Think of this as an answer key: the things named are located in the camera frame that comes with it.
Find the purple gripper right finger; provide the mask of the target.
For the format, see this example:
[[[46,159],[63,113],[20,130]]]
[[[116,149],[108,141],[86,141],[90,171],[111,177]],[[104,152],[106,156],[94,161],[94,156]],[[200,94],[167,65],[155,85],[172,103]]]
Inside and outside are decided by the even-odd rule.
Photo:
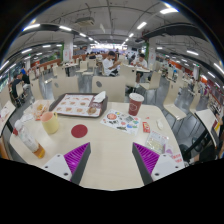
[[[173,159],[171,155],[156,152],[134,143],[132,153],[136,160],[142,181],[148,185],[184,168],[182,157]]]

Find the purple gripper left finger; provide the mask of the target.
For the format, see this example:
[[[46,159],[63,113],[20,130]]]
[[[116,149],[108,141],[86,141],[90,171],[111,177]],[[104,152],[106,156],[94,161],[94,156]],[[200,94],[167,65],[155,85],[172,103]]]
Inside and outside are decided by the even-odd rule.
[[[79,185],[90,153],[90,143],[85,143],[65,155],[56,154],[42,169]]]

